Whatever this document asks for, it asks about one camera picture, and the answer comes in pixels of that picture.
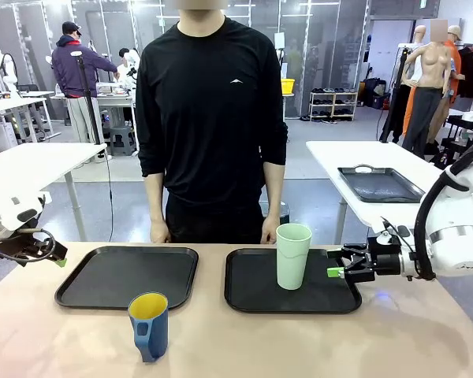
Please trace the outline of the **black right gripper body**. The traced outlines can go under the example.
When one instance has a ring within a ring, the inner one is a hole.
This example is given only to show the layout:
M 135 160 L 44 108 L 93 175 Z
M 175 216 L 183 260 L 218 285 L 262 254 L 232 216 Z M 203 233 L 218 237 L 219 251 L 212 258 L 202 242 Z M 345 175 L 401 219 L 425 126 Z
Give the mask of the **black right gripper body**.
M 397 237 L 370 237 L 367 249 L 371 256 L 371 267 L 379 276 L 399 276 L 401 274 L 401 244 Z

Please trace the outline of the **person's left hand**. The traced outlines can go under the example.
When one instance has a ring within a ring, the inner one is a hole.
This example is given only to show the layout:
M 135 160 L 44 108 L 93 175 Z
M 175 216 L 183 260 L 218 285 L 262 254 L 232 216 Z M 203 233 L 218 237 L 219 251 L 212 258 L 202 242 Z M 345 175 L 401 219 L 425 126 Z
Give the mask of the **person's left hand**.
M 281 225 L 279 216 L 268 215 L 262 226 L 261 244 L 275 244 L 277 242 L 277 228 Z

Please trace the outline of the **person's right hand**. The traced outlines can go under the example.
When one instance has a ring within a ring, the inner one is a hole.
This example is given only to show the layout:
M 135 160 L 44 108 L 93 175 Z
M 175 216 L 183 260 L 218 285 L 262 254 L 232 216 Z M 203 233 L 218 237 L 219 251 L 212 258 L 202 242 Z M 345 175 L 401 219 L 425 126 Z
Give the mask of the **person's right hand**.
M 170 243 L 171 236 L 164 220 L 153 220 L 151 222 L 150 238 L 153 243 Z

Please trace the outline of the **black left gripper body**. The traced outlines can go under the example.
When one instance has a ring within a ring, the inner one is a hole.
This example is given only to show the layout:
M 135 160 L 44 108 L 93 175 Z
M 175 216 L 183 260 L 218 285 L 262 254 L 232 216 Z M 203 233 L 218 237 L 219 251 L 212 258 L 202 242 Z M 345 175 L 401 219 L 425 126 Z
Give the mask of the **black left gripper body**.
M 0 259 L 33 263 L 50 257 L 50 233 L 43 229 L 19 229 L 0 239 Z

